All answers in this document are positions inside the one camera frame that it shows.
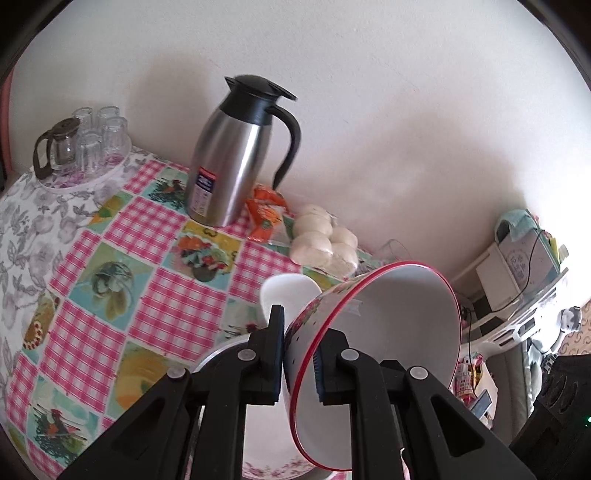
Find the black jug handle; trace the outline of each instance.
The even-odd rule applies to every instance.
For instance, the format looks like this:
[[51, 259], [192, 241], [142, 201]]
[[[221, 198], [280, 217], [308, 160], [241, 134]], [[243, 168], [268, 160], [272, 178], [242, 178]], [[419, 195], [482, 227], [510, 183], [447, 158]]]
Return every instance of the black jug handle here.
[[296, 156], [297, 149], [300, 148], [301, 130], [300, 124], [297, 122], [296, 118], [284, 108], [277, 105], [271, 105], [265, 110], [285, 123], [291, 135], [290, 149], [287, 151], [285, 159], [281, 165], [279, 165], [279, 168], [275, 172], [275, 177], [273, 178], [273, 190], [276, 190], [283, 180], [283, 177], [285, 177], [285, 174], [290, 169], [291, 163]]
[[[43, 167], [39, 165], [39, 155], [37, 154], [37, 147], [39, 147], [39, 143], [42, 140], [47, 140], [47, 164]], [[51, 152], [51, 142], [53, 141], [53, 130], [48, 130], [42, 136], [37, 138], [35, 142], [35, 150], [33, 152], [33, 169], [35, 170], [35, 176], [39, 180], [46, 179], [53, 173], [53, 168], [51, 168], [51, 160], [50, 160], [50, 152]]]

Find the pink checkered tablecloth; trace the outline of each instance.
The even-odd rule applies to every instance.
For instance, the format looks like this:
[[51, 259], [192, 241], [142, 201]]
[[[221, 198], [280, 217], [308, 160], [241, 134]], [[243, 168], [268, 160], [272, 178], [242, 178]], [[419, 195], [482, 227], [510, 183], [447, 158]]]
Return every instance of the pink checkered tablecloth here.
[[185, 167], [149, 158], [80, 228], [23, 330], [5, 430], [50, 478], [169, 367], [262, 326], [266, 278], [302, 272], [285, 249], [245, 240], [246, 211], [218, 230], [189, 219], [186, 181]]

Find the tablecloth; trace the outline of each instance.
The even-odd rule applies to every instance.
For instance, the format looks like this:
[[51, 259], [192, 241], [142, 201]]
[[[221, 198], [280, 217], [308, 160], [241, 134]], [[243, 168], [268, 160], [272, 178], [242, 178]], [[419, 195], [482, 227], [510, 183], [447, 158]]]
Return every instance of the tablecloth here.
[[246, 241], [245, 211], [217, 230], [190, 220], [185, 167], [137, 148], [127, 162], [69, 196], [29, 172], [1, 203], [0, 423], [51, 478], [169, 367], [261, 326], [266, 278], [338, 282]]

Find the black jug lid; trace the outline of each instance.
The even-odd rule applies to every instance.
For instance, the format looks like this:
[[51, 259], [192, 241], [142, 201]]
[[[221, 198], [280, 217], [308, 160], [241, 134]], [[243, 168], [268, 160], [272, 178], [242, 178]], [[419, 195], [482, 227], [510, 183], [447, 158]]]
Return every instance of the black jug lid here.
[[268, 100], [277, 100], [282, 96], [289, 100], [297, 100], [293, 93], [288, 92], [276, 83], [257, 75], [238, 75], [234, 78], [225, 78], [232, 91], [235, 88], [241, 92], [249, 93], [250, 95]]
[[225, 77], [230, 94], [220, 105], [220, 110], [237, 120], [253, 125], [270, 125], [271, 114], [267, 111], [279, 97], [297, 100], [283, 87], [257, 75]]

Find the plastic bag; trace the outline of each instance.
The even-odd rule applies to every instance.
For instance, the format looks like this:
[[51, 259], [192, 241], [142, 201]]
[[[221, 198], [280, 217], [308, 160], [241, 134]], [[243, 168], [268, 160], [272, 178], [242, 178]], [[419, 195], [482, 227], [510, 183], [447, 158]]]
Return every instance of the plastic bag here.
[[251, 217], [251, 231], [247, 238], [254, 242], [289, 246], [284, 216], [289, 215], [287, 203], [280, 193], [266, 185], [257, 185], [251, 199], [246, 200]]

